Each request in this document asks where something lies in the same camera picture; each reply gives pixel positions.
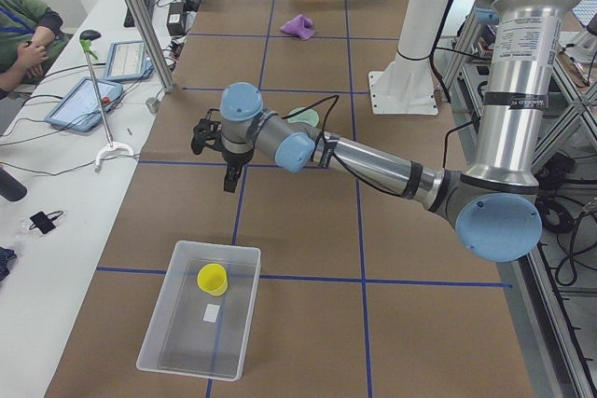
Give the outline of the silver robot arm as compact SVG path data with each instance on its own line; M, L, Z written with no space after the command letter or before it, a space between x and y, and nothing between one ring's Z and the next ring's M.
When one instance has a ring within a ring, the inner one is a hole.
M221 96L217 141L233 191L259 152L298 172L308 163L343 170L379 192L423 205L445 219L471 253L509 262L533 250L542 234L532 173L562 22L580 0L477 0L471 15L496 19L482 107L451 135L466 143L461 171L433 170L343 138L324 127L292 123L263 103L257 87L239 82Z

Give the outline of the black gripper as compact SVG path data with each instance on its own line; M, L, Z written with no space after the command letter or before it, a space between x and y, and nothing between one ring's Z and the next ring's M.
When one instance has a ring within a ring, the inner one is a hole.
M253 155L253 149L242 153L232 152L226 148L222 150L223 159L228 164L223 182L225 192L236 191L236 182L238 183L242 178L243 166L251 161Z

